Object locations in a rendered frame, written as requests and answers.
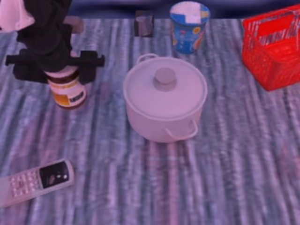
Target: wooden table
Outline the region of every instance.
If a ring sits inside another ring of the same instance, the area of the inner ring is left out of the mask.
[[[265,92],[256,83],[241,62],[240,20],[211,20],[189,56],[172,50],[169,20],[156,20],[152,39],[134,37],[133,20],[85,22],[74,50],[107,61],[74,111],[57,107],[47,85],[13,77],[5,55],[22,46],[15,34],[0,36],[0,175],[63,157],[76,173],[71,187],[0,210],[1,225],[300,224],[290,163],[299,154],[300,86]],[[122,82],[145,53],[186,60],[205,76],[194,139],[155,144],[131,129]]]

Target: jar label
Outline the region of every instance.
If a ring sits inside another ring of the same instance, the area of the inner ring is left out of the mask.
[[[55,102],[63,107],[79,105],[86,98],[85,87],[79,83],[78,78],[64,84],[53,83],[49,80],[48,83]]]

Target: keypad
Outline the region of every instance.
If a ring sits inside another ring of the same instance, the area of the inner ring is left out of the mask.
[[[10,179],[10,184],[14,197],[29,194],[41,188],[37,171],[15,175]]]

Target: remote control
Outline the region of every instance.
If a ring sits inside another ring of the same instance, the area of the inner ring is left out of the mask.
[[[0,207],[8,207],[74,184],[72,164],[67,159],[0,178]]]

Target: red basket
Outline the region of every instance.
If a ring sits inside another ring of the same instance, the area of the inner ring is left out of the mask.
[[[243,21],[242,60],[266,90],[300,82],[300,4]]]

